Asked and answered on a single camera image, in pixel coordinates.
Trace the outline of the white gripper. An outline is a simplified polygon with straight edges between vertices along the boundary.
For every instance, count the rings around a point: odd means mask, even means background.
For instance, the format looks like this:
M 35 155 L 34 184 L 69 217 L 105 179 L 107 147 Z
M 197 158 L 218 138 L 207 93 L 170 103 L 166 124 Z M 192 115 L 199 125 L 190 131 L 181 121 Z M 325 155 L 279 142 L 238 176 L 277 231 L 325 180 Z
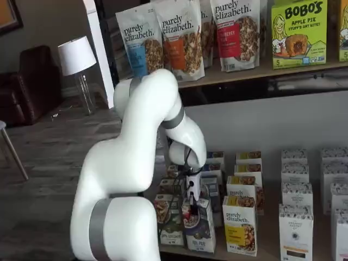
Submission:
M 191 215 L 198 215 L 197 201 L 201 193 L 201 174 L 197 173 L 186 176 L 186 183 Z

